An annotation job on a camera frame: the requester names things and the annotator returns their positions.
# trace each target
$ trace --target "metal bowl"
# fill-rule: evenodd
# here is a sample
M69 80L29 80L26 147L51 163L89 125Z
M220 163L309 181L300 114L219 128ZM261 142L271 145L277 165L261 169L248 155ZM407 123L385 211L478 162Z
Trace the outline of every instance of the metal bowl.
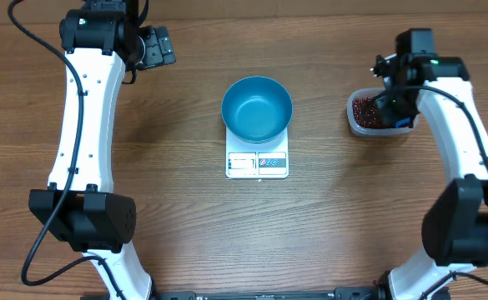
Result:
M241 79L225 94L221 116L234 135L247 143L266 143L280 135L294 114L288 91L271 78Z

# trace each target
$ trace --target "clear plastic container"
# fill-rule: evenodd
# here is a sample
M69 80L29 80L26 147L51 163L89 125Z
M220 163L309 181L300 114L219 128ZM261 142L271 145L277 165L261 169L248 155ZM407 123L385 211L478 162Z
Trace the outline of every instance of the clear plastic container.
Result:
M357 98L372 98L373 96L383 92L384 90L385 89L383 87L363 88L351 94L350 99L347 101L347 119L350 121L351 132L353 132L354 135L365 138L393 137L400 134L410 133L416 127L416 125L418 125L418 117L414 119L413 128L402 127L387 129L369 129L360 126L355 121L355 116L353 115L353 101Z

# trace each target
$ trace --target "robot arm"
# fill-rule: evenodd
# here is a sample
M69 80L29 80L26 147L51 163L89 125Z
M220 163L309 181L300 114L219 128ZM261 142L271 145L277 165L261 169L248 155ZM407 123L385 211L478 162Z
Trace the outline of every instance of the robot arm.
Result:
M92 262L108 287L109 299L155 298L153 280L143 270L132 243L134 201L113 194L111 147L116 102L125 73L133 73L133 83L137 71L175 63L168 30L139 27L138 0L88 0L82 9L69 11L60 24L60 36L66 58L84 90L78 160L73 183L65 191L78 124L78 88L67 69L58 154L48 190L32 190L29 207L45 224L57 199L66 193L67 200L49 228L53 236L85 257L104 259L106 266Z
M447 189L425 216L423 247L409 261L381 278L388 295L395 300L432 298L453 278L450 273L469 273L488 266L488 172L480 155L472 126L460 106L443 95L427 90L400 87L437 88L465 104L488 155L488 135L475 108L472 86L462 61L438 57L432 32L411 29L397 37L397 55L377 58L372 69L383 76L392 92L377 100L383 120L413 120L424 115L435 137L444 163Z

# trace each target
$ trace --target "kitchen scale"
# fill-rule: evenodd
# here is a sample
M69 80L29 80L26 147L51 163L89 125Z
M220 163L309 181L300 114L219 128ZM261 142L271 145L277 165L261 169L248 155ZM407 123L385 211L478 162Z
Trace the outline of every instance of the kitchen scale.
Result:
M244 142L227 130L227 178L284 179L288 173L288 128L272 141L260 144Z

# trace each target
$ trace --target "table surface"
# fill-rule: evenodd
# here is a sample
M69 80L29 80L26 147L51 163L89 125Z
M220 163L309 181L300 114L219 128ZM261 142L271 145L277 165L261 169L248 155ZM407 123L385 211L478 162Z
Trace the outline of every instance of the table surface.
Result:
M134 246L161 291L323 290L369 285L421 245L425 212L445 187L422 118L407 137L350 133L345 104L381 86L369 68L407 28L435 29L441 55L465 60L488 131L488 14L167 22L178 62L141 72L118 98L115 192L134 198ZM57 25L31 26L59 47ZM78 299L104 292L90 264L41 287L19 272L41 223L28 192L45 188L62 125L64 66L0 26L0 299ZM240 78L275 78L291 92L290 175L224 175L220 104ZM30 269L42 278L78 257L48 235ZM475 272L488 278L488 268ZM457 299L488 298L461 279Z

